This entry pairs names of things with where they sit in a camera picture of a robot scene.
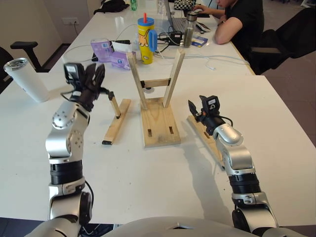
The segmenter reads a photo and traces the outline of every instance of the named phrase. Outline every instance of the blue lid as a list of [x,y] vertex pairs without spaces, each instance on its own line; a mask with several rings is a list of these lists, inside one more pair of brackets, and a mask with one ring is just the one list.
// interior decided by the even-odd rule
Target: blue lid
[[154,24],[154,19],[147,17],[147,23],[144,23],[144,18],[139,18],[137,23],[140,26],[152,26]]

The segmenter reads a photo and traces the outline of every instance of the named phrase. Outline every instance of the yellow cup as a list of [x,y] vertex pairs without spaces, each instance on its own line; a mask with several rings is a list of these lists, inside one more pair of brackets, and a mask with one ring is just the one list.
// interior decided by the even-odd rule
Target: yellow cup
[[143,64],[151,64],[157,50],[157,33],[154,27],[153,18],[147,17],[146,23],[143,18],[138,19],[139,48]]

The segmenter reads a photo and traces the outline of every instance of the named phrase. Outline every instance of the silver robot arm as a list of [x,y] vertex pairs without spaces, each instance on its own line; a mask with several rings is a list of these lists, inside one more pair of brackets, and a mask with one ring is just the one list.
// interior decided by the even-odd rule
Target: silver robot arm
[[259,228],[277,228],[278,223],[261,191],[250,152],[243,144],[243,136],[225,123],[214,129],[213,138],[224,160],[225,171],[233,189],[236,208],[232,213],[234,226],[256,233]]
[[105,68],[92,64],[65,66],[66,82],[74,90],[53,115],[52,130],[46,140],[50,164],[48,221],[35,228],[28,237],[76,237],[81,226],[92,217],[93,197],[83,192],[83,134],[96,100],[102,90]]
[[216,147],[223,156],[224,168],[233,189],[234,227],[264,237],[302,236],[286,228],[279,228],[267,196],[259,186],[250,152],[243,144],[243,136],[223,121],[222,118],[225,117],[219,115],[220,104],[217,96],[200,98],[200,113],[191,101],[189,108],[196,121],[206,126],[206,132],[213,136]]

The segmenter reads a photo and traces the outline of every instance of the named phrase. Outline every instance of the black shirt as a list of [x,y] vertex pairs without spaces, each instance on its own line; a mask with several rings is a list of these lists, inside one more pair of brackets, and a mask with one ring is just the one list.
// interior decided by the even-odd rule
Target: black shirt
[[251,46],[257,46],[264,27],[262,0],[238,0],[225,8],[227,19],[235,17],[242,22],[242,28],[232,38],[233,44],[244,58],[248,58]]

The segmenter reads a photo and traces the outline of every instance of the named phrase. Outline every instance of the table surface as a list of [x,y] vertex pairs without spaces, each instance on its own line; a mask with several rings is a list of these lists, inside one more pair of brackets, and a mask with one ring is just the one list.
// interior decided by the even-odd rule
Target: table surface
[[[141,78],[165,78],[140,74]],[[51,117],[71,89],[63,74],[41,74],[50,99],[37,104],[15,83],[0,94],[0,216],[47,219],[49,165],[45,140]],[[252,154],[261,188],[280,225],[315,224],[316,149],[264,76],[180,75],[171,106],[181,144],[143,148],[139,95],[130,71],[106,78],[118,103],[132,99],[112,146],[101,144],[114,117],[106,96],[95,101],[84,135],[83,173],[93,187],[92,223],[126,223],[152,216],[189,216],[232,224],[226,173],[194,133],[187,100],[217,95]],[[157,87],[148,98],[160,97]]]
[[[81,45],[87,45],[86,47],[78,47],[66,56],[63,56],[58,60],[55,66],[51,69],[51,72],[63,72],[63,63],[65,62],[81,62],[88,60],[92,57],[93,51],[90,46],[90,41],[92,39],[98,38],[108,38],[109,40],[115,40],[117,36],[128,26],[132,24],[137,24],[137,19],[143,17],[143,13],[147,12],[148,17],[153,17],[155,19],[155,28],[158,33],[161,33],[164,29],[168,31],[169,23],[165,14],[157,14],[155,9],[145,8],[145,6],[140,5],[137,11],[125,10],[118,13],[96,13],[93,18],[89,21],[86,27],[81,31],[79,36],[70,45],[68,50]],[[175,11],[174,17],[184,17],[183,11]],[[204,23],[207,27],[211,29],[210,33],[205,33],[201,35],[202,37],[208,38],[208,42],[203,47],[199,48],[196,46],[191,46],[186,48],[185,52],[189,54],[199,54],[203,56],[211,55],[225,55],[229,57],[234,57],[240,59],[239,52],[235,49],[232,43],[227,43],[224,45],[218,45],[214,42],[213,36],[217,28],[217,21],[211,16],[210,18],[198,18],[199,22]],[[130,26],[127,28],[119,40],[130,40],[131,42],[135,39],[135,33],[137,33],[137,25]],[[164,56],[174,56],[178,46],[169,46],[162,54]],[[84,62],[83,64],[87,66],[91,62]],[[172,59],[160,59],[155,57],[154,62],[150,65],[141,65],[139,67],[140,72],[146,73],[159,73],[161,71],[170,71],[172,67]],[[207,59],[205,58],[194,58],[185,59],[183,62],[183,70],[186,73],[203,73],[204,75],[252,75],[253,72],[248,65],[244,62],[231,59],[216,57],[212,58],[208,62],[208,66],[214,67],[215,70],[210,70],[205,66]],[[107,73],[120,73],[122,70],[112,67],[110,63],[106,63]]]

